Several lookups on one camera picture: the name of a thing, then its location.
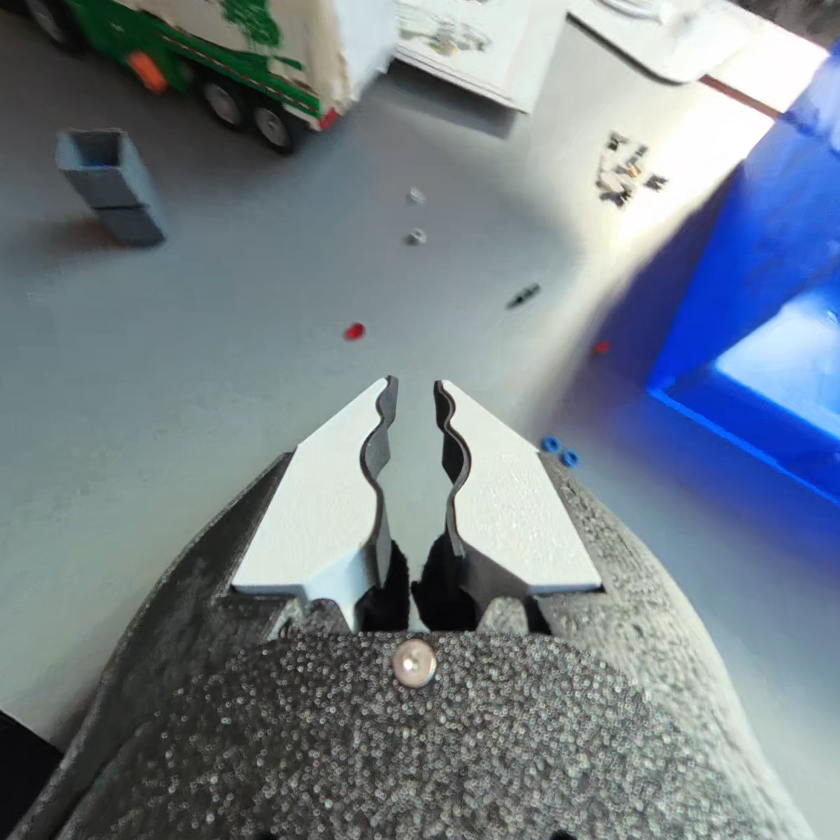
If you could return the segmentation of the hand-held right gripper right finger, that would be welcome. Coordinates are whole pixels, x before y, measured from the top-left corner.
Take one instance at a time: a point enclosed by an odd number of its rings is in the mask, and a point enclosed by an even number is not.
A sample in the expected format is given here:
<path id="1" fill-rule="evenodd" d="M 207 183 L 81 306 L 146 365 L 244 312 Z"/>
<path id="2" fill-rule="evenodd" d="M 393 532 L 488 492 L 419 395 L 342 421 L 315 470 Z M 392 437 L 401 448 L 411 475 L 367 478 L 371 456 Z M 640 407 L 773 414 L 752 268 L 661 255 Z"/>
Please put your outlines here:
<path id="1" fill-rule="evenodd" d="M 434 402 L 457 586 L 470 596 L 600 591 L 539 451 L 451 381 L 435 382 Z"/>

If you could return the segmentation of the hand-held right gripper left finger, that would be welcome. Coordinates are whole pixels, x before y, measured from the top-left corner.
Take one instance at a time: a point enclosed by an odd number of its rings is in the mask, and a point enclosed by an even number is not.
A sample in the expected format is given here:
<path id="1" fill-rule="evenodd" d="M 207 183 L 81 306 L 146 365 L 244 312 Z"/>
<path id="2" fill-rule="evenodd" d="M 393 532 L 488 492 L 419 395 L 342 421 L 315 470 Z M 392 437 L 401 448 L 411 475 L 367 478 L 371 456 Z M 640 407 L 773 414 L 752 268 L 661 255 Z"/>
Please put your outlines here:
<path id="1" fill-rule="evenodd" d="M 391 457 L 398 380 L 376 380 L 293 452 L 234 573 L 239 594 L 334 602 L 352 632 L 380 589 L 392 538 L 378 482 Z"/>

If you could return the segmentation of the lego instruction booklet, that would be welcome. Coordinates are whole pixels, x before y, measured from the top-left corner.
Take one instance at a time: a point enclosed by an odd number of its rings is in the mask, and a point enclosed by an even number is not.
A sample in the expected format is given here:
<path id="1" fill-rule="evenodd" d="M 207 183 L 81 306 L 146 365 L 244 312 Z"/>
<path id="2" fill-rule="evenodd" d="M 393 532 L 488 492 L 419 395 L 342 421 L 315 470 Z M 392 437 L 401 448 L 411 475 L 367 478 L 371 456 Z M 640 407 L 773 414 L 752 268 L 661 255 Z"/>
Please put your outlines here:
<path id="1" fill-rule="evenodd" d="M 402 63 L 509 110 L 539 99 L 570 3 L 395 2 Z"/>

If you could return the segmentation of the white lego garbage truck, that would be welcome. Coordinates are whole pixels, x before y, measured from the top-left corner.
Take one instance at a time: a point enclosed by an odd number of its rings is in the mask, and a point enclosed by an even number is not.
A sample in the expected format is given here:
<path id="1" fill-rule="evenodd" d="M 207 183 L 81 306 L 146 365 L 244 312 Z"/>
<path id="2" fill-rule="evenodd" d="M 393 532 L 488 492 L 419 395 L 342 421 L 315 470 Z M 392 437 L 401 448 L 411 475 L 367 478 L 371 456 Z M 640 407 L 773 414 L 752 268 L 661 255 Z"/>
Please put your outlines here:
<path id="1" fill-rule="evenodd" d="M 191 93 L 220 124 L 290 156 L 386 73 L 388 1 L 26 1 L 45 37 L 126 69 L 148 91 Z"/>

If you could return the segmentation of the pile of small lego pieces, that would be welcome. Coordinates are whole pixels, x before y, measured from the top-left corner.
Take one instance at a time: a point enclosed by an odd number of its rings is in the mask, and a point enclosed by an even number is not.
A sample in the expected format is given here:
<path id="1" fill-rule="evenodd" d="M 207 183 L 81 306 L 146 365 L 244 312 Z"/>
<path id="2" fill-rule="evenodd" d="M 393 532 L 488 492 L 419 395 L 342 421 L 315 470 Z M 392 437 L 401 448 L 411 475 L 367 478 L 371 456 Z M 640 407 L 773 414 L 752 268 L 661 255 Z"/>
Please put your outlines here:
<path id="1" fill-rule="evenodd" d="M 638 188 L 661 192 L 670 178 L 649 167 L 650 147 L 617 131 L 609 133 L 595 172 L 595 188 L 602 202 L 624 207 Z"/>

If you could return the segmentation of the blue plastic bin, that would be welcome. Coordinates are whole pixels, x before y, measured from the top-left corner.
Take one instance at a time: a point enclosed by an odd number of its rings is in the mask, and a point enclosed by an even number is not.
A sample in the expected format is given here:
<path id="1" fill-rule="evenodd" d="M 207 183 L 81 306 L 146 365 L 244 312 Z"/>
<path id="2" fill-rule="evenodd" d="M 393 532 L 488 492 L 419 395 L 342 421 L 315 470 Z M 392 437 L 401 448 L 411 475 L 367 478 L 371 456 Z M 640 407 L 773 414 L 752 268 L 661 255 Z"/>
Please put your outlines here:
<path id="1" fill-rule="evenodd" d="M 738 166 L 647 391 L 838 503 L 838 41 Z"/>

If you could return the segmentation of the white stand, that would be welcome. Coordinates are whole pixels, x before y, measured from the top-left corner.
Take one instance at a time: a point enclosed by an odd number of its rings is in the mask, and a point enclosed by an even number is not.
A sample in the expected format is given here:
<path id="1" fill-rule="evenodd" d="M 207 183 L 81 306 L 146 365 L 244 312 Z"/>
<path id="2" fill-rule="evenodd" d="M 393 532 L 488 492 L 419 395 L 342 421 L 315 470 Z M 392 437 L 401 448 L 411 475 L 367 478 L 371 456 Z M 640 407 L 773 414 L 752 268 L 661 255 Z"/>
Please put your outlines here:
<path id="1" fill-rule="evenodd" d="M 831 53 L 734 2 L 573 1 L 568 13 L 621 56 L 677 84 L 698 81 L 744 52 L 780 52 L 814 67 Z"/>

